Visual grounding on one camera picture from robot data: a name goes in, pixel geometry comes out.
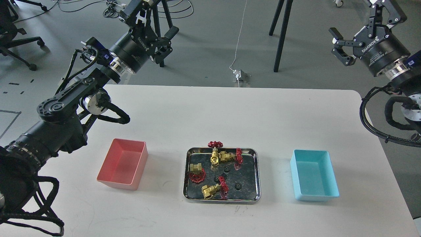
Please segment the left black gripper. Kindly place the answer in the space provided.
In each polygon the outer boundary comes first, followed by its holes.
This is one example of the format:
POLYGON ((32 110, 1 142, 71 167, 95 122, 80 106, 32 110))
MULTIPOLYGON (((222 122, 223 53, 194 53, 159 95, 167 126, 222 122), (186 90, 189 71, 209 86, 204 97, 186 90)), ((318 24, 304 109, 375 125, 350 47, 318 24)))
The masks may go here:
MULTIPOLYGON (((131 0, 125 9, 120 11, 119 20, 128 27, 138 27, 141 24, 149 26, 154 6, 154 0, 131 0)), ((109 50, 126 71, 137 73, 148 60, 164 64, 164 59, 173 49, 171 40, 178 31, 178 27, 172 26, 164 37, 157 37, 153 41, 155 32, 152 28, 134 28, 123 35, 109 50)))

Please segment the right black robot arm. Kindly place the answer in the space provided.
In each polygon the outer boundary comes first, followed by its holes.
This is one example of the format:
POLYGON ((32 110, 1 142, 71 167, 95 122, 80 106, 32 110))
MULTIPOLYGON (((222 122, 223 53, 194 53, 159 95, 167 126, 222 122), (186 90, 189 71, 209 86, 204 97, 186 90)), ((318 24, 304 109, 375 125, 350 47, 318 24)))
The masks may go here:
POLYGON ((419 56, 411 57, 391 31, 407 17, 395 0, 366 0, 365 4, 370 8, 368 23, 352 40, 343 39, 336 28, 329 29, 334 45, 331 52, 345 66, 351 66, 359 59, 374 77, 385 75, 390 80, 383 87, 372 88, 362 99, 359 116, 363 126, 386 143, 420 147, 419 56), (389 135, 367 120, 365 107, 379 92, 390 95, 384 109, 385 121, 399 130, 416 131, 413 138, 389 135))

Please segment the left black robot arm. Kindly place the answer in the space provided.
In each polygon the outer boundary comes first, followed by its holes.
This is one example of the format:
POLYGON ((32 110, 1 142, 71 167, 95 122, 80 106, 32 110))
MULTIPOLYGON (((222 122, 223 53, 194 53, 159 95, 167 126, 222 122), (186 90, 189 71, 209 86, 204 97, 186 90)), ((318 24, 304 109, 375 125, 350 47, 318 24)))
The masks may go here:
POLYGON ((55 95, 40 103, 40 121, 1 147, 1 223, 63 236, 64 222, 52 210, 59 190, 54 177, 39 170, 59 151, 72 153, 87 145, 96 120, 126 124, 130 117, 104 90, 110 80, 137 73, 147 60, 163 65, 179 29, 167 1, 132 0, 120 12, 129 30, 110 49, 92 37, 76 49, 55 95))

